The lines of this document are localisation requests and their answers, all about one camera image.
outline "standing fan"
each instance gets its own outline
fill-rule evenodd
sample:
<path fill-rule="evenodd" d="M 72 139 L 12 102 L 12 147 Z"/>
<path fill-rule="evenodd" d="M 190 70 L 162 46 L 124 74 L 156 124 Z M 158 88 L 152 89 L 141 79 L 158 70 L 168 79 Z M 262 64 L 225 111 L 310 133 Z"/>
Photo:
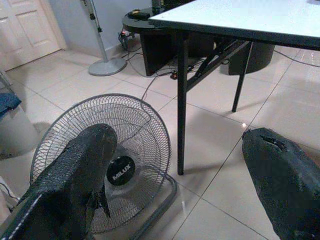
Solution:
<path fill-rule="evenodd" d="M 89 67 L 89 74 L 94 76 L 109 76 L 120 72 L 127 65 L 127 62 L 122 58 L 113 58 L 108 60 L 104 43 L 101 38 L 102 28 L 100 27 L 96 7 L 93 0 L 81 0 L 86 7 L 89 17 L 94 24 L 94 31 L 102 54 L 102 60 L 93 63 Z"/>
<path fill-rule="evenodd" d="M 123 226 L 147 207 L 164 180 L 172 192 L 134 235 L 138 238 L 163 214 L 177 193 L 177 183 L 167 175 L 171 143 L 159 114 L 144 101 L 123 94 L 105 94 L 84 100 L 60 116 L 44 135 L 31 165 L 30 183 L 48 167 L 67 144 L 83 130 L 107 124 L 117 136 L 117 148 L 104 178 L 108 217 L 101 206 L 95 210 L 93 234 Z"/>

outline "door frame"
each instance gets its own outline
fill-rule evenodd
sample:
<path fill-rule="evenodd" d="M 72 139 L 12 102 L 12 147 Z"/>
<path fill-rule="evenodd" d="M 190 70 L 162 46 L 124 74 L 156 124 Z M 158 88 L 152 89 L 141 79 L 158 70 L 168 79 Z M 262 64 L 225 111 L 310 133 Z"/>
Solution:
<path fill-rule="evenodd" d="M 40 3 L 41 7 L 43 8 L 43 11 L 48 19 L 48 22 L 52 28 L 53 34 L 56 38 L 56 41 L 57 41 L 59 47 L 63 50 L 67 50 L 68 46 L 67 46 L 65 38 L 60 30 L 60 27 L 58 25 L 58 21 L 56 19 L 54 11 L 52 10 L 52 7 L 49 3 L 49 0 L 38 0 L 38 3 Z"/>

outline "black metal table leg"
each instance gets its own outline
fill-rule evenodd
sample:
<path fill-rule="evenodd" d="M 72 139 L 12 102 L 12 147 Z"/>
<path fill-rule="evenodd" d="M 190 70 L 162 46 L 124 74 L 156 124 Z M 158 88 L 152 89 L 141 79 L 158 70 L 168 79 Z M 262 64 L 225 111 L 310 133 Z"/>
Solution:
<path fill-rule="evenodd" d="M 240 97 L 242 85 L 244 83 L 244 79 L 245 79 L 245 76 L 246 76 L 246 72 L 247 72 L 248 63 L 249 63 L 249 60 L 250 60 L 252 46 L 253 46 L 253 42 L 250 42 L 247 45 L 248 51 L 246 52 L 246 55 L 244 56 L 244 59 L 243 59 L 243 65 L 242 65 L 242 69 L 241 69 L 241 72 L 240 72 L 238 86 L 236 88 L 234 102 L 233 102 L 233 106 L 232 106 L 232 112 L 233 113 L 235 113 L 237 111 L 239 97 Z"/>
<path fill-rule="evenodd" d="M 184 174 L 185 134 L 186 134 L 186 105 L 187 105 L 187 70 L 188 70 L 188 33 L 180 32 L 178 41 L 178 130 L 177 157 L 178 174 Z"/>

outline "black foam-covered object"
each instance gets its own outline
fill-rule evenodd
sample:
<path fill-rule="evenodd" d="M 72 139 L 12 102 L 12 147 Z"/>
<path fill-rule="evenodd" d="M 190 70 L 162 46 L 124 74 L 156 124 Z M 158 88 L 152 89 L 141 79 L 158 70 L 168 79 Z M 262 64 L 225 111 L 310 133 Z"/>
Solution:
<path fill-rule="evenodd" d="M 116 147 L 107 124 L 83 130 L 23 195 L 1 225 L 0 239 L 84 239 L 97 206 L 109 214 L 104 177 Z"/>
<path fill-rule="evenodd" d="M 242 151 L 257 195 L 281 240 L 320 239 L 320 169 L 293 141 L 259 128 Z"/>

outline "white table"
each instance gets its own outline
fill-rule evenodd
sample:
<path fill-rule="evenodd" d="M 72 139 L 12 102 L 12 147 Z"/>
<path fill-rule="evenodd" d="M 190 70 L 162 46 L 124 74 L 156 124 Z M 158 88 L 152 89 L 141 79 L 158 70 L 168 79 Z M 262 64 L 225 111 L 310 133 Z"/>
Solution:
<path fill-rule="evenodd" d="M 320 50 L 318 0 L 195 0 L 153 16 L 156 27 L 171 28 L 178 36 L 178 174 L 184 174 L 187 92 L 225 59 L 247 48 L 232 111 L 235 112 L 250 59 L 252 42 Z M 187 79 L 188 32 L 214 34 L 221 42 Z"/>

